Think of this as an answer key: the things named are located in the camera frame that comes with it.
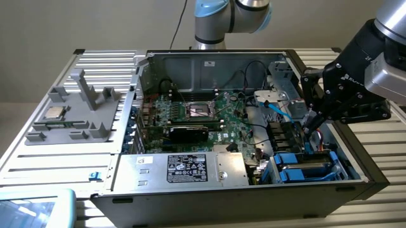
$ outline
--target blue cable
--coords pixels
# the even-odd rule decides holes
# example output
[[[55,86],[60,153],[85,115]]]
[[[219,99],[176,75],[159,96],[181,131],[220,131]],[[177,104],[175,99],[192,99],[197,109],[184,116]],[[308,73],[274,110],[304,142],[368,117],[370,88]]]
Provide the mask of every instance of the blue cable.
[[[274,109],[274,111],[275,111],[276,113],[279,113],[280,115],[286,116],[286,117],[290,119],[290,121],[292,122],[292,118],[291,118],[291,116],[290,116],[287,113],[282,112],[282,110],[278,109],[271,103],[268,103],[267,106],[268,106],[271,109]]]

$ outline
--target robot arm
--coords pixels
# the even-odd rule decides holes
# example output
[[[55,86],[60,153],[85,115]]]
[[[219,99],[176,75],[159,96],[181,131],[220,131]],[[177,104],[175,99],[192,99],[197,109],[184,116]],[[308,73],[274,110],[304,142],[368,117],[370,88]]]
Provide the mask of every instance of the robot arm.
[[[308,69],[300,82],[315,113],[304,123],[308,135],[326,120],[351,124],[391,117],[386,99],[406,104],[406,0],[386,1],[336,59],[322,70]]]
[[[271,9],[270,0],[196,0],[193,49],[225,49],[225,33],[260,31]]]

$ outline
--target warning label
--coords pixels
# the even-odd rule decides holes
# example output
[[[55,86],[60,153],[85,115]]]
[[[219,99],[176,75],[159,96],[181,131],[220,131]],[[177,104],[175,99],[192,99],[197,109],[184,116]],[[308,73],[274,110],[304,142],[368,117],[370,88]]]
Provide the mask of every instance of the warning label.
[[[205,154],[168,155],[167,182],[201,182],[207,181]]]

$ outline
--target metal slotted surface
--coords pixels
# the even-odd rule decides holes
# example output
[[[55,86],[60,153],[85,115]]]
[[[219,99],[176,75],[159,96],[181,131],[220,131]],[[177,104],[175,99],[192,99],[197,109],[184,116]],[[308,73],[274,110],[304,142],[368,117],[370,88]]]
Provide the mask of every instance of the metal slotted surface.
[[[97,92],[108,86],[121,93],[109,140],[107,143],[25,146],[22,136],[49,101],[45,96],[0,160],[0,191],[71,188],[80,198],[88,198],[103,188],[111,152],[120,149],[121,144],[117,128],[129,80],[135,74],[133,58],[135,51],[87,51],[72,56],[53,86],[64,86],[69,93],[79,92],[69,72],[73,68],[83,68],[87,83],[95,86]],[[101,173],[101,181],[89,182],[92,172]]]
[[[338,55],[330,48],[296,49],[296,53],[304,64],[314,68],[322,68]],[[79,56],[72,60],[72,64],[76,64],[76,67],[85,69],[88,83],[96,87],[96,90],[101,89],[103,86],[113,86],[117,91],[124,93],[127,91],[125,83],[127,85],[129,84],[131,74],[133,73],[133,65],[131,65],[131,58],[133,58],[133,56],[141,57],[141,54],[137,54],[136,51],[87,51],[83,56]],[[67,90],[69,92],[77,91],[75,83],[72,83],[67,75],[64,76],[65,77],[60,79],[60,82],[65,79],[64,86],[67,87]],[[119,106],[116,112],[113,127],[119,125],[121,107],[123,105]],[[193,228],[406,227],[406,125],[400,118],[394,114],[390,120],[374,123],[358,123],[350,125],[350,127],[391,182],[391,185],[386,189],[368,200],[351,201],[326,218],[196,226]],[[57,186],[73,188],[75,190],[100,189],[103,182],[89,183],[87,178],[89,172],[104,171],[107,169],[107,155],[109,153],[107,150],[108,148],[105,147],[99,147],[97,152],[92,151],[89,148],[83,148],[83,150],[75,149],[69,151],[69,155],[67,155],[64,151],[52,150],[52,148],[41,152],[25,150],[18,151],[17,154],[13,152],[5,165],[8,167],[22,167],[29,165],[32,166],[30,168],[33,171],[30,169],[16,169],[16,171],[8,170],[8,172],[5,172],[6,177],[9,179],[21,179],[21,182],[14,183],[22,183],[24,181],[30,182],[28,185],[33,188],[40,186],[32,184],[33,181],[37,181],[41,182],[42,187]],[[46,151],[52,151],[53,154],[59,154],[60,156],[45,156],[44,154]],[[37,156],[24,157],[24,155],[32,155],[33,152]],[[42,162],[46,162],[44,167],[38,167]],[[59,165],[63,165],[64,168],[55,169]],[[0,175],[2,177],[0,181],[4,181],[2,171],[0,172]],[[76,212],[77,221],[75,227],[115,227],[108,218],[88,200],[79,200],[76,202]]]

